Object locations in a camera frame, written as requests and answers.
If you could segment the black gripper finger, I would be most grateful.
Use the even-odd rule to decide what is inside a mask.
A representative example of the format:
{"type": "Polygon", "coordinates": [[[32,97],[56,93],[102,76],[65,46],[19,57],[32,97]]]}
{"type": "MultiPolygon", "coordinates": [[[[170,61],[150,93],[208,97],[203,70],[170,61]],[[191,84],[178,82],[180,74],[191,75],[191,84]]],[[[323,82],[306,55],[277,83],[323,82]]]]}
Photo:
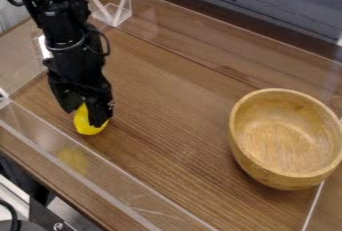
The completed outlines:
{"type": "Polygon", "coordinates": [[[86,98],[86,106],[88,109],[90,125],[99,128],[112,117],[114,98],[112,93],[106,91],[96,93],[86,98]]]}
{"type": "Polygon", "coordinates": [[[67,113],[74,112],[84,103],[82,85],[79,83],[49,81],[49,87],[61,109],[67,113]]]}

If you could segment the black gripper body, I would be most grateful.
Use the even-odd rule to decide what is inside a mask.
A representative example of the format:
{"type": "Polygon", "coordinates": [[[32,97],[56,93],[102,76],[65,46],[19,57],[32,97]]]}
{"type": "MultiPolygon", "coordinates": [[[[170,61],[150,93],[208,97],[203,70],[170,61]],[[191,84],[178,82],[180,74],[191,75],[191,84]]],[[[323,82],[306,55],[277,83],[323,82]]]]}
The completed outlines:
{"type": "Polygon", "coordinates": [[[103,74],[106,57],[111,47],[103,49],[104,34],[96,28],[86,28],[76,34],[61,33],[45,39],[45,46],[52,57],[43,61],[48,68],[49,81],[79,83],[84,95],[110,91],[111,84],[103,74]]]}

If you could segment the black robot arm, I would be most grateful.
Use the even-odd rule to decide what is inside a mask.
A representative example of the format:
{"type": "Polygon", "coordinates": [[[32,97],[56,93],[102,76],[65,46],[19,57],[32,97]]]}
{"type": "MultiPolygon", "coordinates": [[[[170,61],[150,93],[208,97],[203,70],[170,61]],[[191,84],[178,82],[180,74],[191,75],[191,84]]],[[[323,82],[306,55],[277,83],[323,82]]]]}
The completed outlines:
{"type": "Polygon", "coordinates": [[[27,9],[43,32],[51,56],[43,60],[48,83],[61,109],[84,107],[88,123],[100,127],[114,114],[112,86],[103,74],[111,54],[107,36],[88,22],[87,0],[7,0],[27,9]]]}

